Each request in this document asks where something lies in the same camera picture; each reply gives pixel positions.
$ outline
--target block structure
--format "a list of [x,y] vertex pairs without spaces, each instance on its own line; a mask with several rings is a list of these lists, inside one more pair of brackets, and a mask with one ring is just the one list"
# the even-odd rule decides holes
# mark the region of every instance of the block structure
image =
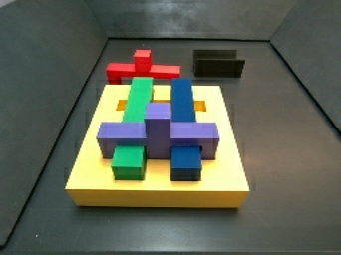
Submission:
[[[146,106],[153,99],[154,79],[134,78],[129,95],[123,122],[142,122]],[[118,145],[113,156],[115,180],[143,180],[146,169],[146,147],[143,145]]]
[[[154,86],[154,100],[171,99],[171,86]],[[111,160],[103,159],[94,137],[102,122],[121,122],[115,111],[119,100],[129,98],[130,86],[107,85],[91,120],[66,190],[79,206],[237,208],[249,193],[233,129],[220,86],[193,86],[206,111],[197,112],[200,123],[216,123],[220,144],[216,160],[204,160],[201,181],[171,181],[169,160],[151,159],[145,181],[114,180]]]
[[118,145],[146,146],[147,159],[170,159],[171,146],[197,145],[201,147],[201,158],[214,160],[220,143],[217,124],[170,123],[169,128],[170,119],[159,117],[147,107],[143,123],[103,122],[98,133],[103,158],[113,158]]
[[107,79],[110,84],[121,84],[123,77],[153,77],[155,79],[171,79],[180,77],[181,66],[154,65],[153,51],[137,50],[134,63],[113,62],[107,66]]

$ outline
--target yellow block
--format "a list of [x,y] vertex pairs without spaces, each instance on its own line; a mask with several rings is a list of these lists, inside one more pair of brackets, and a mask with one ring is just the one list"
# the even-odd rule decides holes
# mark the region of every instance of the yellow block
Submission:
[[[171,99],[171,86],[154,86],[154,100]],[[147,160],[146,180],[115,180],[111,161],[102,159],[97,135],[102,122],[119,122],[118,104],[129,85],[106,85],[82,144],[66,189],[81,206],[240,207],[249,185],[220,86],[193,86],[194,99],[205,101],[198,122],[217,122],[220,145],[216,160],[202,161],[201,181],[171,181],[171,162]]]

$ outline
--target vertical blue bar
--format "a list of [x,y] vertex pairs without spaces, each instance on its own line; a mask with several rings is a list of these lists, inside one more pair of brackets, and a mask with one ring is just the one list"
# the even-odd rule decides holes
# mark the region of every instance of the vertical blue bar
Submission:
[[[196,123],[192,80],[171,79],[171,121]],[[170,149],[170,180],[201,180],[200,146],[173,146]]]
[[192,80],[171,79],[171,121],[196,122]]

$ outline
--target green block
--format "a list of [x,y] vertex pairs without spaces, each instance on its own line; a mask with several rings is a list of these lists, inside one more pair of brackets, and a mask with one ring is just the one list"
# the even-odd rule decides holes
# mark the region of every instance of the green block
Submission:
[[147,103],[154,95],[154,79],[134,78],[123,115],[123,122],[143,122]]
[[117,146],[113,158],[115,180],[145,180],[146,160],[143,146]]

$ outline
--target purple cross-shaped block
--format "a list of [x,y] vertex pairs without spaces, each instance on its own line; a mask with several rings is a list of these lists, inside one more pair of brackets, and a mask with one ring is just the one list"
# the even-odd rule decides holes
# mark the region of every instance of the purple cross-shaped block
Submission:
[[170,103],[149,103],[143,123],[102,123],[98,133],[103,158],[113,158],[118,145],[142,145],[149,159],[170,159],[173,146],[192,145],[202,159],[216,159],[218,142],[216,123],[171,122]]

